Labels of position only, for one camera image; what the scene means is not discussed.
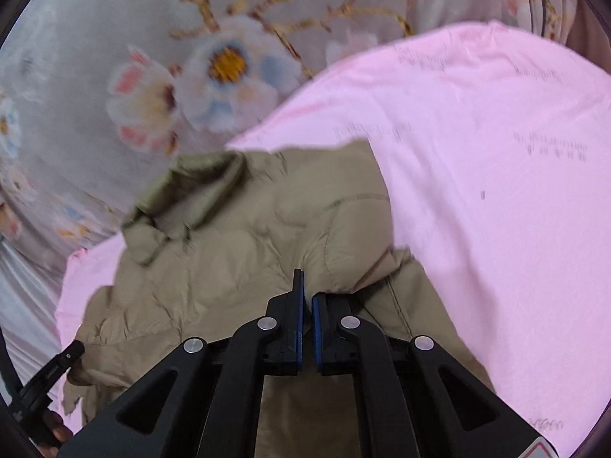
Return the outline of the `person's left hand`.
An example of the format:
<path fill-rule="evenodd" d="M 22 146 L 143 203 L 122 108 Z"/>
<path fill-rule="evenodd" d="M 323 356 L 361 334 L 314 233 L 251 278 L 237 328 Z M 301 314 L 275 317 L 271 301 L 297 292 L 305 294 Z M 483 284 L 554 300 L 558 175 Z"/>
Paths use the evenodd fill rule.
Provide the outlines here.
<path fill-rule="evenodd" d="M 62 417 L 55 411 L 47 410 L 44 414 L 44 422 L 48 431 L 54 435 L 56 442 L 67 442 L 74 436 L 74 432 L 65 425 Z M 46 442 L 45 440 L 40 442 L 37 448 L 41 456 L 45 458 L 56 458 L 59 453 L 57 445 L 53 445 L 52 442 Z"/>

